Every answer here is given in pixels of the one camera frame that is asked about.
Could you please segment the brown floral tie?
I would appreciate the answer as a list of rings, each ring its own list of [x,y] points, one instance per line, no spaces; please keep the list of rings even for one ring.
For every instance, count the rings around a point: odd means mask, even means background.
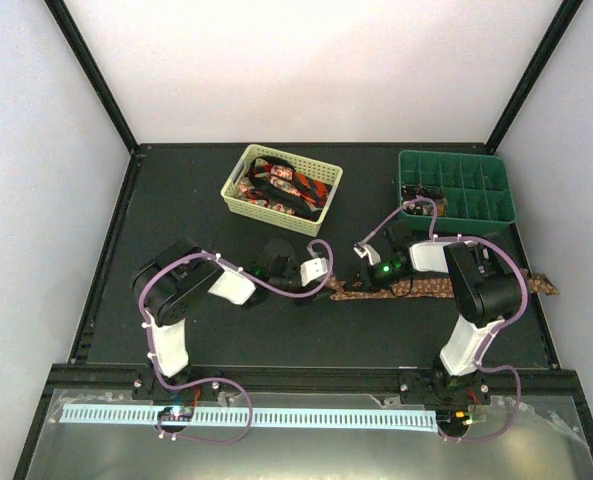
[[[558,289],[544,275],[532,275],[527,269],[522,270],[527,280],[528,289],[531,293],[543,293],[546,296],[557,296]],[[332,293],[330,298],[334,301],[367,300],[367,299],[393,299],[393,298],[436,298],[453,299],[454,292],[451,281],[448,277],[412,277],[403,279],[384,289],[377,288],[375,291],[360,290],[357,280],[351,281],[345,286],[345,281],[338,280],[335,276],[327,282],[326,287]]]

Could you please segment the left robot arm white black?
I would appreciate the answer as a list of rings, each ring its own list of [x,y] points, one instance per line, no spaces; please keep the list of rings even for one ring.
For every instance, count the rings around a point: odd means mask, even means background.
[[[254,308],[271,294],[296,302],[323,293],[332,277],[331,246],[314,239],[307,256],[299,258],[293,246],[272,239],[244,266],[183,239],[146,263],[135,274],[131,288],[143,317],[149,352],[158,370],[155,386],[169,399],[183,397],[191,376],[185,340],[190,308],[205,296],[214,296],[240,308]]]

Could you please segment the cream plastic basket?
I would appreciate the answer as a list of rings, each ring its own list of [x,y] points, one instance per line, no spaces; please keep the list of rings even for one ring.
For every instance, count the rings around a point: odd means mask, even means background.
[[[315,237],[342,175],[339,166],[250,144],[221,196],[233,213]]]

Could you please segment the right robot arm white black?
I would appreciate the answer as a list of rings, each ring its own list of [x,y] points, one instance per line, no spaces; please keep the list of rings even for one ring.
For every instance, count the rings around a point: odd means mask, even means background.
[[[478,370],[499,331],[519,319],[529,303],[526,277],[496,232],[482,237],[436,236],[393,246],[387,257],[361,241],[354,252],[363,260],[370,288],[385,288],[418,273],[448,276],[458,318],[438,354],[442,371],[430,379],[433,396],[443,403],[455,402],[466,392],[464,376]]]

